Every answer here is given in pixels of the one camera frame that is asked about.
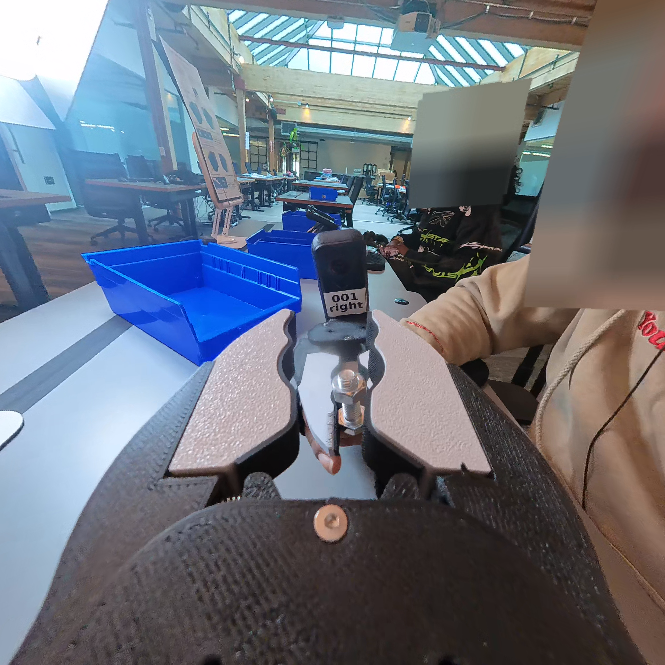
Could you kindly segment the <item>wooden poster stand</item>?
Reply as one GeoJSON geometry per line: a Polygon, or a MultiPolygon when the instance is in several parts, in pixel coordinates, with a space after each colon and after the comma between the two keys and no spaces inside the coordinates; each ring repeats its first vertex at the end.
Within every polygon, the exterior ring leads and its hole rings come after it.
{"type": "Polygon", "coordinates": [[[213,204],[211,238],[219,245],[245,249],[246,239],[229,233],[231,216],[243,196],[213,105],[194,65],[162,38],[158,50],[193,124],[192,142],[213,204]]]}

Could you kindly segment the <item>person's right forearm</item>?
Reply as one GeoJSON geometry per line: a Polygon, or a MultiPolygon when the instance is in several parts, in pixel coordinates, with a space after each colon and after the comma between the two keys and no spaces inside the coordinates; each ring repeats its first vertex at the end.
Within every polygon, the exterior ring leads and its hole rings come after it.
{"type": "Polygon", "coordinates": [[[457,366],[555,343],[578,310],[527,307],[528,268],[524,257],[464,278],[400,324],[457,366]]]}

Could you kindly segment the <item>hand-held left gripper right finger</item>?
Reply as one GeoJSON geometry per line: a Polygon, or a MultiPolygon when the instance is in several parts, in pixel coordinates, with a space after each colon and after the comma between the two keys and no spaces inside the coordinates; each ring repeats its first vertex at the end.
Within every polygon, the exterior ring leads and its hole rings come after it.
{"type": "Polygon", "coordinates": [[[431,489],[437,477],[492,473],[446,361],[379,310],[367,319],[370,388],[362,454],[383,489],[396,474],[431,489]]]}

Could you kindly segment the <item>white document stand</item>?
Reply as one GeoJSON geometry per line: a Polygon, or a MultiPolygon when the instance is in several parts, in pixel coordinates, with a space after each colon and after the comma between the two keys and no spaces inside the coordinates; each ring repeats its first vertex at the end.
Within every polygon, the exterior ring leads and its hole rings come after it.
{"type": "Polygon", "coordinates": [[[25,420],[18,411],[1,410],[1,450],[20,433],[25,420]]]}

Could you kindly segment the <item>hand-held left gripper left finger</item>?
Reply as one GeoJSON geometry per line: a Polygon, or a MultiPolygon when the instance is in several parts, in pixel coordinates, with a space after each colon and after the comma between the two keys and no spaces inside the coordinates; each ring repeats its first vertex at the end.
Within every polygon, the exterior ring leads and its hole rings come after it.
{"type": "Polygon", "coordinates": [[[281,309],[212,363],[168,466],[171,476],[212,480],[210,499],[240,497],[251,473],[274,479],[297,459],[295,314],[281,309]]]}

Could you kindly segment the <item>steel hex bolt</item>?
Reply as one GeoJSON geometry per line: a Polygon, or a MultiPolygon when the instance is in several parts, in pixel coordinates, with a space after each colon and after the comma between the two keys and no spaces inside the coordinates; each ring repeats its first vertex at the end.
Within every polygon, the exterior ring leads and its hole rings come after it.
{"type": "Polygon", "coordinates": [[[361,367],[359,358],[356,358],[355,360],[350,360],[348,358],[345,358],[343,355],[340,355],[337,366],[334,368],[334,370],[331,373],[330,385],[331,385],[330,396],[334,406],[333,410],[334,440],[339,441],[343,436],[354,437],[360,435],[364,427],[364,409],[368,392],[368,383],[366,377],[366,370],[363,370],[363,368],[361,367]],[[346,404],[338,404],[334,401],[332,395],[332,385],[331,385],[332,378],[343,369],[351,369],[356,372],[359,372],[365,378],[367,385],[366,395],[360,403],[346,405],[346,404]]]}

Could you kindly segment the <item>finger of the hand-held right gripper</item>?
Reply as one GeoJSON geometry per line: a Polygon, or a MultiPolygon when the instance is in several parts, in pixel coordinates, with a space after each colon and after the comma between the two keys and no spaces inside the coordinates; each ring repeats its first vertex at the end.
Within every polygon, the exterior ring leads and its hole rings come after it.
{"type": "Polygon", "coordinates": [[[330,475],[341,467],[339,453],[333,452],[338,407],[332,398],[333,370],[338,357],[318,352],[306,356],[299,383],[299,399],[303,412],[304,435],[312,453],[330,475]]]}

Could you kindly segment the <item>person's torso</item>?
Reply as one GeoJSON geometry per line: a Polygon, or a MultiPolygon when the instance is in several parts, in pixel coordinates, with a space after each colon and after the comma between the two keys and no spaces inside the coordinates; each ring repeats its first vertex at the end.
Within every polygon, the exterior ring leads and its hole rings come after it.
{"type": "Polygon", "coordinates": [[[532,427],[590,528],[630,635],[664,663],[664,313],[581,309],[532,427]]]}

